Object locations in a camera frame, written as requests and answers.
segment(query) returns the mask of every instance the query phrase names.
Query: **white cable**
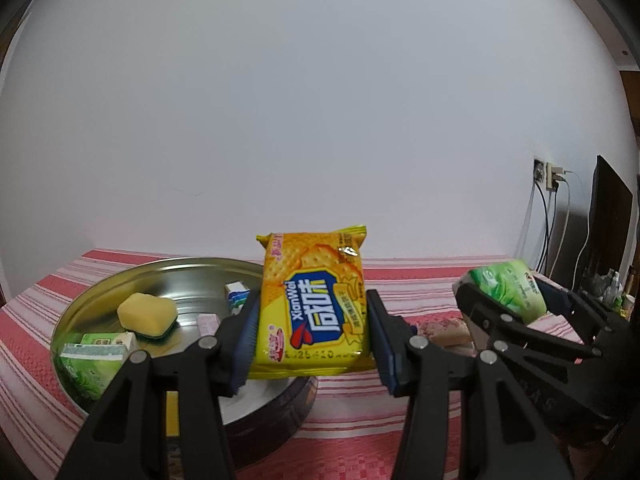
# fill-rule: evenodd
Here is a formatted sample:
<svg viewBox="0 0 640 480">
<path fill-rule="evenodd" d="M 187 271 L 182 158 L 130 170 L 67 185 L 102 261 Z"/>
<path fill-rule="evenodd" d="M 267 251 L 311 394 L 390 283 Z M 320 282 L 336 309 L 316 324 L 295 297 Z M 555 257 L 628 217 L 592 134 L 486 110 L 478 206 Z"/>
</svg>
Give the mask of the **white cable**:
<svg viewBox="0 0 640 480">
<path fill-rule="evenodd" d="M 562 228 L 562 236 L 560 237 L 558 252 L 556 252 L 554 264 L 551 266 L 551 271 L 549 272 L 549 279 L 551 279 L 551 276 L 554 273 L 554 269 L 556 268 L 556 263 L 558 262 L 558 256 L 560 256 L 560 249 L 562 249 L 562 243 L 564 242 L 564 234 L 566 233 L 566 225 L 569 223 L 569 211 L 571 209 L 571 189 L 569 188 L 569 183 L 559 175 L 557 176 L 557 179 L 561 180 L 566 184 L 566 215 L 564 216 L 564 227 Z"/>
<path fill-rule="evenodd" d="M 586 202 L 587 200 L 587 193 L 585 192 L 584 189 L 584 182 L 582 181 L 580 175 L 578 175 L 577 173 L 575 173 L 575 171 L 565 171 L 565 173 L 572 173 L 574 174 L 576 177 L 578 177 L 578 180 L 580 181 L 580 185 L 582 186 L 582 195 L 584 196 L 584 201 Z M 582 252 L 584 251 L 585 247 L 587 246 L 587 242 L 589 241 L 589 213 L 587 212 L 587 237 L 584 239 L 584 244 L 582 245 L 582 248 L 580 249 L 580 252 L 578 253 L 578 257 L 575 259 L 575 267 L 574 267 L 574 278 L 571 281 L 571 290 L 574 290 L 574 286 L 575 286 L 575 275 L 578 272 L 578 263 L 580 262 L 580 256 L 582 256 Z"/>
</svg>

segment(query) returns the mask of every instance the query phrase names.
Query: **biscuit wrapper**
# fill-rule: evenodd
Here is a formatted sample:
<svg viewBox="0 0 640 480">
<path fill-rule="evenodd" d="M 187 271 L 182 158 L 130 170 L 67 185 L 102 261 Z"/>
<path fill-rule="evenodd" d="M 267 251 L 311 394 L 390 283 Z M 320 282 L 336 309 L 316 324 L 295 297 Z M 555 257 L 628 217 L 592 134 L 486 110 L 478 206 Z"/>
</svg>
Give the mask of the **biscuit wrapper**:
<svg viewBox="0 0 640 480">
<path fill-rule="evenodd" d="M 360 245 L 364 226 L 258 236 L 266 249 L 254 379 L 375 368 Z"/>
</svg>

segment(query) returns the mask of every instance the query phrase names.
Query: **red and white tablecloth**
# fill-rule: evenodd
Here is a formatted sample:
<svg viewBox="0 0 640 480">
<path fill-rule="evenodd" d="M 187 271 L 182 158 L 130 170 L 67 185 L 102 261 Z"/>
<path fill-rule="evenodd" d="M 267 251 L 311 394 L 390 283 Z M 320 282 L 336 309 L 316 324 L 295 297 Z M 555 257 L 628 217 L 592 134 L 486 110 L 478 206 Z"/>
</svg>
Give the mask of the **red and white tablecloth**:
<svg viewBox="0 0 640 480">
<path fill-rule="evenodd" d="M 56 321 L 85 289 L 159 254 L 100 250 L 40 280 L 0 310 L 0 425 L 39 480 L 50 480 L 82 424 L 58 386 L 49 359 Z M 470 268 L 504 258 L 365 260 L 367 288 L 409 322 L 461 317 L 451 285 Z M 545 317 L 536 328 L 573 338 L 562 318 Z M 400 441 L 406 399 L 395 399 L 375 370 L 319 378 L 315 405 L 300 431 L 244 479 L 388 479 Z M 457 478 L 460 397 L 450 396 L 449 457 L 445 480 Z"/>
</svg>

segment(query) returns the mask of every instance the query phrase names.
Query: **white wall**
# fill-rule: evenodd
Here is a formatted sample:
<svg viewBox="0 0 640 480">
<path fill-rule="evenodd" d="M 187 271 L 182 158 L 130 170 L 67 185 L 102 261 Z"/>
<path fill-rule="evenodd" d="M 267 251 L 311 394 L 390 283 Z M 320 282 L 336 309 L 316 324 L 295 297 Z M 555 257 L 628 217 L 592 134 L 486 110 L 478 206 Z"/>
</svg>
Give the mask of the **white wall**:
<svg viewBox="0 0 640 480">
<path fill-rule="evenodd" d="M 635 191 L 622 83 L 572 0 L 37 0 L 31 12 L 0 94 L 14 293 L 93 246 L 259 256 L 257 233 L 356 222 L 365 256 L 534 261 L 538 199 L 524 248 L 522 236 L 533 156 L 590 187 L 601 153 Z"/>
</svg>

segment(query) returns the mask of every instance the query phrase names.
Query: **yellow sponge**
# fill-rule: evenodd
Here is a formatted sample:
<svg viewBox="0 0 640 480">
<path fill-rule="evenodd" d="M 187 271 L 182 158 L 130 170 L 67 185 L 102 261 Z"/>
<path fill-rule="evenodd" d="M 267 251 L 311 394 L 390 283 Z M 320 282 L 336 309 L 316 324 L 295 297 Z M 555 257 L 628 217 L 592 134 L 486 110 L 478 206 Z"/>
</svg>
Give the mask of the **yellow sponge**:
<svg viewBox="0 0 640 480">
<path fill-rule="evenodd" d="M 123 328 L 152 339 L 164 337 L 177 317 L 174 300 L 140 292 L 129 296 L 118 307 L 118 319 Z"/>
</svg>

